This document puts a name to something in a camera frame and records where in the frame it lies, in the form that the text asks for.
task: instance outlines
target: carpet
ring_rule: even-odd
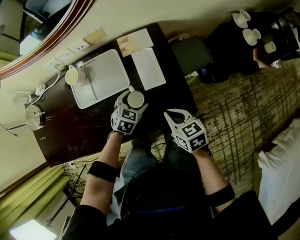
[[[195,73],[186,79],[214,161],[238,197],[253,188],[255,150],[271,141],[300,107],[300,58],[251,75],[237,73],[222,83],[202,83]],[[151,139],[152,153],[160,160],[165,150],[163,135],[155,132]],[[129,148],[129,142],[122,144],[119,162],[123,163]],[[76,169],[65,164],[69,185],[73,186],[87,164],[76,187],[82,193],[88,169],[97,159],[98,154],[93,154],[76,160]]]

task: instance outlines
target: green curtain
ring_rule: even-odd
[[[0,50],[0,68],[15,60],[18,56]]]
[[[67,184],[69,177],[63,172],[62,166],[47,167],[0,199],[0,240],[40,214]]]

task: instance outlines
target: white tray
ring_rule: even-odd
[[[86,109],[104,99],[115,95],[130,85],[125,67],[115,49],[106,51],[89,60],[80,67],[86,74],[82,86],[71,89],[80,109]]]

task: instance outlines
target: white glove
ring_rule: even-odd
[[[122,93],[114,104],[114,111],[111,115],[111,126],[114,131],[131,135],[139,122],[142,113],[148,107],[144,104],[138,110],[129,107],[123,99],[130,93],[129,90]]]
[[[204,125],[183,109],[168,109],[164,112],[174,142],[189,153],[208,145],[207,133]]]

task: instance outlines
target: white cup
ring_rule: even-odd
[[[249,29],[249,28],[245,28],[242,31],[243,37],[245,39],[245,41],[250,45],[250,46],[255,46],[257,44],[257,38],[255,36],[255,33]]]
[[[133,109],[139,109],[145,103],[145,96],[140,92],[135,90],[131,85],[129,86],[129,95],[127,97],[128,105]]]
[[[239,13],[239,17],[237,19],[237,22],[239,24],[243,24],[243,23],[246,23],[248,21],[251,20],[251,17],[249,15],[249,13],[247,13],[245,10],[240,10],[240,13]]]
[[[264,45],[264,49],[267,54],[271,54],[277,50],[277,47],[276,47],[275,43],[271,41],[271,42],[267,42]]]
[[[70,86],[82,86],[86,82],[86,74],[82,69],[77,69],[73,65],[65,73],[65,82]]]
[[[253,34],[255,36],[255,39],[261,39],[261,33],[260,33],[260,31],[258,29],[254,28],[252,30],[252,32],[253,32]]]

